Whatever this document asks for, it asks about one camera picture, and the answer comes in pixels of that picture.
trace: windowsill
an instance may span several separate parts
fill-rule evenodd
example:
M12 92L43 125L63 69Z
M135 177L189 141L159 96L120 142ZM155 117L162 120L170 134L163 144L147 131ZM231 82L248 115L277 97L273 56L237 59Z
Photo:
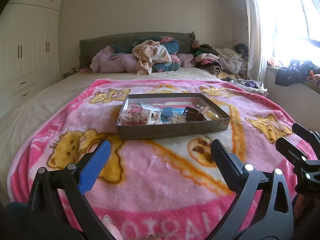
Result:
M267 69L270 70L271 72L273 72L274 74L277 73L278 71L278 68L276 67L271 67L271 66L267 66ZM311 88L312 90L318 92L320 94L320 89L315 87L313 84L309 83L309 82L304 82L304 83L301 83L301 85L304 85L304 86L307 86L309 88Z

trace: headboard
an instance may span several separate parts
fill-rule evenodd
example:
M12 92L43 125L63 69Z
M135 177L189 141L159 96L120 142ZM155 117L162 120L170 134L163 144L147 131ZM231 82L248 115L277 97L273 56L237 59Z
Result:
M124 47L129 51L130 46L135 41L142 38L168 36L179 42L178 53L192 53L191 42L195 39L195 33L168 33L168 32L141 32L141 33L122 33L97 37L80 41L80 68L85 66L86 57L94 56L101 49L112 44Z

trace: box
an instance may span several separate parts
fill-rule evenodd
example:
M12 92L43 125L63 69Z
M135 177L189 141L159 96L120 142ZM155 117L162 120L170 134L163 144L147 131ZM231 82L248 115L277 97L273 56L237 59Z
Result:
M226 130L230 116L209 98L200 93L169 93L169 94L129 94L125 98L120 114L128 109L130 104L156 104L161 106L208 106L220 119L201 122L187 122L154 125L122 125L118 118L117 130L121 140L160 139L193 134L205 134Z

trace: drawer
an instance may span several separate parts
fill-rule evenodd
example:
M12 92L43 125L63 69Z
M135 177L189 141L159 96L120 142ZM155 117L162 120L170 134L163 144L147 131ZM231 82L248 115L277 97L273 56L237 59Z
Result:
M30 73L28 75L15 79L14 81L11 81L10 83L6 84L8 96L12 96L13 94L19 92L20 90L36 82L37 82L36 73Z
M31 86L24 88L23 90L9 97L10 106L14 107L20 102L31 99L39 91L40 89L39 89L38 83L35 83Z

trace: gray box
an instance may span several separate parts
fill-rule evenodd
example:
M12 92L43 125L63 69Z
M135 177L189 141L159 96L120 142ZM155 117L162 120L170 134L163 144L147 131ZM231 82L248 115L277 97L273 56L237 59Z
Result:
M205 134L226 130L230 123L230 116L209 98L200 93L170 93L170 94L129 94L125 98L120 114L125 111L130 103L156 104L159 99L168 98L186 99L197 101L200 106L208 106L220 119L201 122L187 122L174 124L154 124L154 125L121 125L120 119L117 121L118 135L121 140L146 140L171 138L193 134Z

